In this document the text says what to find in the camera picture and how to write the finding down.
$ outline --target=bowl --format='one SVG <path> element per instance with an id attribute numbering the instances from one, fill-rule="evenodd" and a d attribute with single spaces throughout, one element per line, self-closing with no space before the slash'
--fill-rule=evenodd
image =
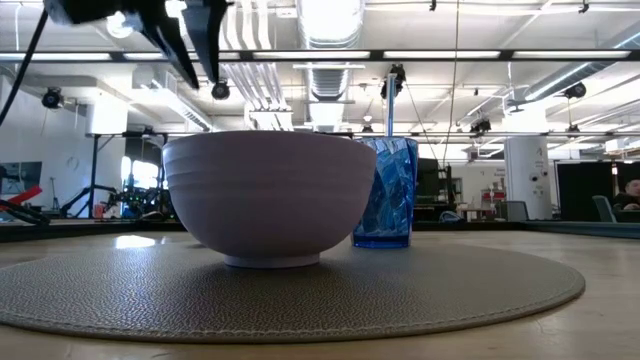
<path id="1" fill-rule="evenodd" d="M 376 166 L 366 145 L 296 132 L 194 135 L 162 155 L 186 229 L 227 265 L 250 268 L 317 263 L 358 224 Z"/>

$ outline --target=tabletop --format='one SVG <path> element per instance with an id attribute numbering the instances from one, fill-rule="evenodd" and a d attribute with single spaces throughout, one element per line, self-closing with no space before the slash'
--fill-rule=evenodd
<path id="1" fill-rule="evenodd" d="M 3 359 L 639 359 L 640 242 L 536 232 L 420 232 L 413 241 L 519 251 L 572 266 L 587 281 L 567 305 L 507 323 L 384 340 L 296 345 L 181 345 L 48 335 L 0 326 Z M 137 233 L 0 244 L 0 266 L 98 248 L 195 242 Z"/>

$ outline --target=person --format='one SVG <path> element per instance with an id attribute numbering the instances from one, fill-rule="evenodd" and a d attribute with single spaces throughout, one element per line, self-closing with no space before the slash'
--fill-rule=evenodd
<path id="1" fill-rule="evenodd" d="M 627 182 L 624 192 L 613 198 L 614 210 L 640 210 L 640 179 Z"/>

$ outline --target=ceiling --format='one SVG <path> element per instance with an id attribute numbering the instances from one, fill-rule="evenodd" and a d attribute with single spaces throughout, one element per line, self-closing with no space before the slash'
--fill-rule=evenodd
<path id="1" fill-rule="evenodd" d="M 360 48 L 363 49 L 452 49 L 456 44 L 455 1 L 439 0 L 436 11 L 430 12 L 430 1 L 368 0 L 364 13 Z M 514 0 L 461 1 L 458 19 L 459 48 L 468 49 L 585 49 L 598 48 L 617 34 L 637 27 L 640 32 L 640 1 L 590 1 L 591 8 L 579 14 L 581 1 Z M 294 0 L 269 1 L 269 38 L 275 49 L 300 49 L 300 36 L 295 17 Z M 38 5 L 28 4 L 16 12 L 17 2 L 0 1 L 0 51 L 24 51 L 39 17 Z M 18 33 L 16 37 L 16 14 Z M 242 11 L 238 10 L 238 36 L 241 38 Z M 257 42 L 257 26 L 254 26 Z M 188 47 L 192 47 L 185 36 Z M 153 51 L 154 48 L 140 34 L 125 39 L 109 35 L 104 22 L 73 28 L 51 22 L 38 45 L 40 51 Z M 511 86 L 533 85 L 568 62 L 507 63 L 407 62 L 404 64 L 407 82 L 396 100 L 395 119 L 398 131 L 421 131 L 421 120 L 429 131 L 447 131 L 450 125 L 463 130 L 476 115 L 467 114 L 490 96 L 501 94 Z M 374 130 L 380 129 L 384 119 L 384 104 L 379 95 L 380 85 L 390 69 L 390 63 L 370 62 L 364 69 L 353 70 L 349 80 L 343 129 L 360 131 L 363 116 L 370 115 Z M 148 110 L 145 116 L 132 117 L 130 122 L 144 123 L 150 117 L 154 124 L 173 124 L 184 120 L 161 102 L 141 101 L 132 90 L 131 73 L 135 64 L 32 64 L 29 74 L 56 76 L 93 76 L 126 95 Z M 305 73 L 295 70 L 292 63 L 277 63 L 277 74 L 287 103 L 293 111 L 293 124 L 310 121 L 306 106 L 308 90 Z M 160 69 L 172 71 L 168 65 Z M 197 64 L 198 75 L 206 78 Z M 567 111 L 564 98 L 543 101 L 550 129 L 564 130 L 574 121 L 596 114 L 607 114 L 616 107 L 634 101 L 640 90 L 640 66 L 634 62 L 617 63 L 586 80 L 587 96 L 571 101 Z M 221 129 L 244 128 L 245 100 L 231 87 L 231 96 L 214 101 L 210 86 L 200 91 L 179 86 L 180 95 L 196 106 Z M 488 113 L 494 129 L 500 129 L 503 108 Z M 635 108 L 620 116 L 593 123 L 588 131 L 605 131 L 629 122 L 638 115 Z M 603 139 L 590 139 L 589 143 Z"/>

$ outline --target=chair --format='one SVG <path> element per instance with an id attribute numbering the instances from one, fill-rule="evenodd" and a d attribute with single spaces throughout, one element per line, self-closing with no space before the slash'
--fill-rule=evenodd
<path id="1" fill-rule="evenodd" d="M 524 201 L 501 201 L 498 203 L 498 216 L 509 222 L 529 220 L 527 203 Z"/>
<path id="2" fill-rule="evenodd" d="M 609 203 L 609 199 L 602 195 L 596 195 L 592 197 L 593 202 L 596 203 L 596 208 L 598 208 L 598 214 L 600 215 L 601 222 L 610 222 L 617 223 L 618 220 L 616 216 L 613 214 L 613 209 L 611 209 L 611 204 Z"/>

